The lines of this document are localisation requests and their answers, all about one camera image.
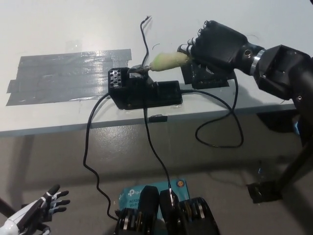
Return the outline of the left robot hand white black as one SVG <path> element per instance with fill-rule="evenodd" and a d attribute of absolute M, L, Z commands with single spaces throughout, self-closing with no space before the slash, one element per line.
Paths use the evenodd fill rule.
<path fill-rule="evenodd" d="M 30 207 L 26 213 L 24 235 L 34 235 L 37 231 L 40 231 L 41 235 L 51 234 L 51 228 L 44 223 L 51 222 L 55 213 L 65 212 L 66 205 L 70 203 L 70 200 L 62 199 L 69 194 L 69 191 L 59 191 L 59 189 L 60 185 L 54 185 Z"/>

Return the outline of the right robot hand black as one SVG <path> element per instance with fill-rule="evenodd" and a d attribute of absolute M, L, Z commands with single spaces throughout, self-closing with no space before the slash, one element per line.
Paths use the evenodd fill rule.
<path fill-rule="evenodd" d="M 178 47 L 196 63 L 208 66 L 213 72 L 232 72 L 238 69 L 250 75 L 255 57 L 264 48 L 251 44 L 247 37 L 216 21 L 205 21 L 198 35 Z"/>

